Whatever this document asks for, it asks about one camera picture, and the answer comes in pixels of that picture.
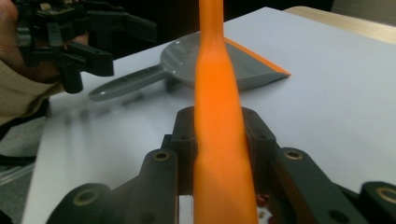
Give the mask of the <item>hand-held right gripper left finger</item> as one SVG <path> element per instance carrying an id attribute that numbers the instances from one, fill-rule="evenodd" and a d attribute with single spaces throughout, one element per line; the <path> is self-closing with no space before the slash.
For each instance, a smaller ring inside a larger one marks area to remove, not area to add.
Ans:
<path id="1" fill-rule="evenodd" d="M 164 136 L 162 148 L 171 149 L 177 154 L 178 194 L 192 195 L 193 165 L 197 152 L 192 106 L 177 112 L 173 131 Z"/>

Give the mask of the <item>orange hand brush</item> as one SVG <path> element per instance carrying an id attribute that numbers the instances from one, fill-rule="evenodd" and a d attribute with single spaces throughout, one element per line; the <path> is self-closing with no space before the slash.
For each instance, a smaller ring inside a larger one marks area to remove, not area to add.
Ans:
<path id="1" fill-rule="evenodd" d="M 258 224 L 248 140 L 223 34 L 223 1 L 199 0 L 194 224 Z"/>

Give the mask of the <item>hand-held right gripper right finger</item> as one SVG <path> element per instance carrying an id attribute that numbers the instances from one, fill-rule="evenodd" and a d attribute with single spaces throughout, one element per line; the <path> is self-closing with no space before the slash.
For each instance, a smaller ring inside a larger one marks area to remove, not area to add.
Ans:
<path id="1" fill-rule="evenodd" d="M 275 135 L 265 124 L 257 112 L 243 107 L 243 118 L 248 141 L 251 170 L 255 192 L 259 195 L 268 194 L 268 165 L 274 151 L 278 148 Z"/>

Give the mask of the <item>grey dustpan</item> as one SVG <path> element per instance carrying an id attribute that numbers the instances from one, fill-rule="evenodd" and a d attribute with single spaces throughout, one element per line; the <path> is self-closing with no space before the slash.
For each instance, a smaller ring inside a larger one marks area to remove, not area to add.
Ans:
<path id="1" fill-rule="evenodd" d="M 91 91 L 89 98 L 95 102 L 114 99 L 166 78 L 193 88 L 199 44 L 199 33 L 182 36 L 163 49 L 158 64 L 109 81 Z M 229 38 L 225 39 L 225 45 L 240 91 L 263 87 L 290 76 L 285 69 Z"/>

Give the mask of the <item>metal floor rail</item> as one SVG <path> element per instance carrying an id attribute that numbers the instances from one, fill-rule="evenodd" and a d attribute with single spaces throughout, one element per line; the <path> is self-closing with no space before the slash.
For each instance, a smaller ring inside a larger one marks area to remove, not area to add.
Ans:
<path id="1" fill-rule="evenodd" d="M 10 168 L 0 168 L 0 187 L 11 183 L 22 176 L 32 173 L 34 168 L 35 166 L 33 164 Z"/>

